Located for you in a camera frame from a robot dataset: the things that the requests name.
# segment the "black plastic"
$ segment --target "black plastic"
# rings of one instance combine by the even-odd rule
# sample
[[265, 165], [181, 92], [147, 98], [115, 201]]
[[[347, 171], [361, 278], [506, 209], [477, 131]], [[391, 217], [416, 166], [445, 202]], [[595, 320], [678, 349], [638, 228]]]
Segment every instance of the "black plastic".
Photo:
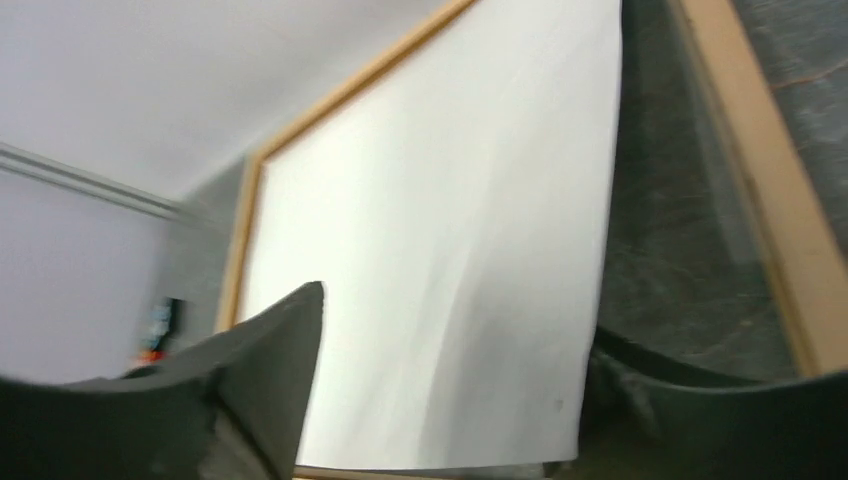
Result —
[[3, 479], [194, 479], [220, 415], [267, 478], [290, 479], [321, 336], [306, 284], [249, 322], [116, 380], [0, 379]]
[[674, 361], [603, 328], [589, 370], [594, 411], [626, 405], [709, 478], [848, 478], [848, 372], [765, 384]]

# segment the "white wall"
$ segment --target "white wall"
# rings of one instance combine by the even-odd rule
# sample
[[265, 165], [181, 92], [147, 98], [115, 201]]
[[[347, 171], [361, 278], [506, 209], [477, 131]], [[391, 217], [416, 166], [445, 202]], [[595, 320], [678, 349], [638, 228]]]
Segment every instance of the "white wall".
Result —
[[0, 372], [120, 374], [151, 304], [166, 221], [0, 171]]
[[0, 142], [169, 200], [445, 0], [0, 1]]

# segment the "wooden frame edge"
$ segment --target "wooden frame edge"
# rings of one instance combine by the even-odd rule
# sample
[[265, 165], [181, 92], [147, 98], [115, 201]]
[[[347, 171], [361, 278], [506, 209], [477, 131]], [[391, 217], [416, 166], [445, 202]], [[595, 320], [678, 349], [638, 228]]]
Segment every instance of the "wooden frame edge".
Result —
[[357, 72], [341, 86], [287, 125], [246, 160], [236, 222], [230, 239], [227, 265], [218, 303], [215, 332], [232, 328], [238, 321], [244, 264], [250, 247], [257, 197], [261, 194], [262, 167], [270, 157], [300, 138], [338, 108], [366, 90], [450, 25], [479, 0], [450, 0], [400, 41]]
[[805, 376], [848, 367], [848, 273], [730, 0], [666, 0]]

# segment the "white paper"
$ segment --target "white paper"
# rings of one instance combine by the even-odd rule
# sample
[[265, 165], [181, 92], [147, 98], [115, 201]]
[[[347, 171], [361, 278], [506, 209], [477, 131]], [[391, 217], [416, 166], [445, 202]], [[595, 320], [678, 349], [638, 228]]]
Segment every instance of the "white paper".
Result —
[[483, 0], [268, 165], [242, 318], [327, 290], [299, 464], [576, 456], [620, 42], [618, 0]]

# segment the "gray marble surface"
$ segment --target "gray marble surface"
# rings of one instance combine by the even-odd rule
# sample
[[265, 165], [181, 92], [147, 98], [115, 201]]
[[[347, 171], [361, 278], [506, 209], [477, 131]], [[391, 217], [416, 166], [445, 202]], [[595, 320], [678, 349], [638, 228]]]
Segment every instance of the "gray marble surface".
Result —
[[191, 346], [215, 330], [242, 170], [239, 161], [190, 195], [169, 227], [156, 298], [186, 302], [173, 349]]
[[794, 375], [780, 319], [664, 2], [624, 5], [618, 150], [599, 322], [652, 350]]

